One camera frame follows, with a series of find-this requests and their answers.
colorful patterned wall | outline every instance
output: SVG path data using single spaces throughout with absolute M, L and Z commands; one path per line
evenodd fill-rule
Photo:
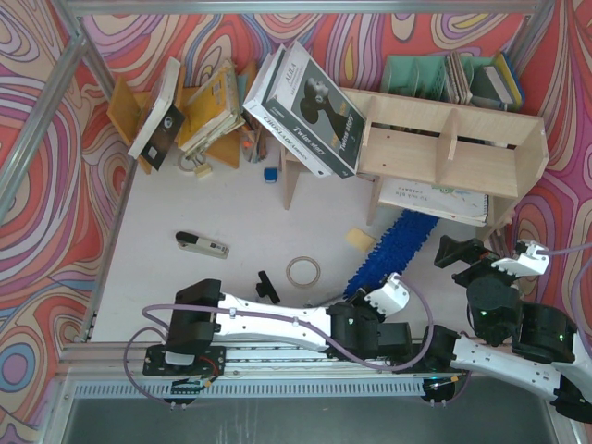
M 84 25 L 115 75 L 136 91 L 155 82 L 169 56 L 200 84 L 226 58 L 242 69 L 280 43 L 300 40 L 341 86 L 376 89 L 389 54 L 462 48 L 492 56 L 512 41 L 523 16 L 451 14 L 297 14 L 94 16 Z
M 551 249 L 592 241 L 592 0 L 557 0 L 547 32 L 521 77 L 525 113 L 545 119 L 549 165 L 516 209 L 511 246 L 536 239 Z M 534 300 L 572 314 L 571 286 L 592 251 L 553 259 L 550 273 L 524 289 Z M 592 326 L 592 273 L 582 281 Z
M 0 0 L 0 160 L 67 38 L 44 1 Z M 0 442 L 31 442 L 60 349 L 79 333 L 128 167 L 80 66 L 0 227 Z
M 67 38 L 43 2 L 0 1 L 0 167 Z

yellow book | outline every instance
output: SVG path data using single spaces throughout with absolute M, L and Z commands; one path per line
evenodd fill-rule
M 234 67 L 226 60 L 184 106 L 187 122 L 179 136 L 182 151 L 188 152 L 199 145 L 227 119 L 236 120 L 236 89 Z
M 516 111 L 520 109 L 524 101 L 524 94 L 521 91 L 520 85 L 516 83 L 516 79 L 512 75 L 512 71 L 510 70 L 510 66 L 508 65 L 508 61 L 506 60 L 504 54 L 497 53 L 496 56 L 493 58 L 493 64 L 498 68 L 499 73 L 508 83 L 510 93 L 512 94 L 512 99 L 515 103 L 515 105 L 512 106 L 512 110 Z

wooden stand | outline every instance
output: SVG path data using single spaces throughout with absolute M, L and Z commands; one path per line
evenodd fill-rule
M 408 179 L 489 195 L 488 237 L 512 220 L 514 207 L 541 178 L 549 160 L 540 117 L 444 104 L 379 92 L 344 89 L 366 115 L 358 172 L 376 177 L 367 223 L 376 213 L 384 178 Z M 432 132 L 429 136 L 398 129 Z M 459 137 L 508 148 L 460 141 Z M 284 206 L 290 206 L 298 175 L 286 163 Z

wooden bookshelf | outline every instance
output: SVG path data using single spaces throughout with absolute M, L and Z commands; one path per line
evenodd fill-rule
M 199 90 L 198 86 L 183 87 L 185 79 L 185 67 L 182 66 L 179 72 L 177 93 L 174 105 L 181 112 L 184 112 L 185 103 Z M 115 90 L 109 102 L 107 115 L 123 139 L 123 142 L 131 146 L 138 130 L 140 112 L 146 99 L 150 96 L 149 91 L 133 92 L 123 77 L 119 77 Z M 241 136 L 237 131 L 226 134 L 215 141 L 204 153 L 206 157 L 213 158 L 218 162 L 237 169 L 241 160 Z M 138 163 L 146 174 L 150 174 L 152 167 L 141 156 Z
M 344 92 L 366 116 L 358 172 L 375 177 L 368 225 L 384 179 L 408 179 L 489 195 L 487 225 L 477 231 L 484 239 L 512 221 L 514 207 L 537 184 L 549 160 L 540 117 L 380 92 Z M 394 129 L 384 129 L 385 125 Z M 295 163 L 285 164 L 290 168 Z M 297 175 L 287 175 L 288 209 Z

tape roll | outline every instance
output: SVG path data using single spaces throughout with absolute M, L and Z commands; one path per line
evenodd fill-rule
M 311 280 L 310 282 L 308 282 L 306 284 L 301 284 L 300 282 L 296 282 L 292 278 L 290 271 L 291 271 L 292 267 L 294 266 L 294 264 L 296 264 L 298 262 L 309 262 L 314 265 L 314 268 L 316 268 L 316 276 L 314 276 L 313 280 Z M 296 287 L 298 289 L 308 289 L 308 288 L 312 287 L 316 282 L 318 282 L 319 278 L 321 278 L 321 267 L 318 264 L 318 262 L 316 262 L 316 260 L 313 259 L 312 257 L 299 256 L 299 257 L 292 259 L 290 261 L 290 263 L 288 264 L 288 266 L 286 267 L 286 278 L 288 278 L 289 283 L 292 284 L 294 287 Z

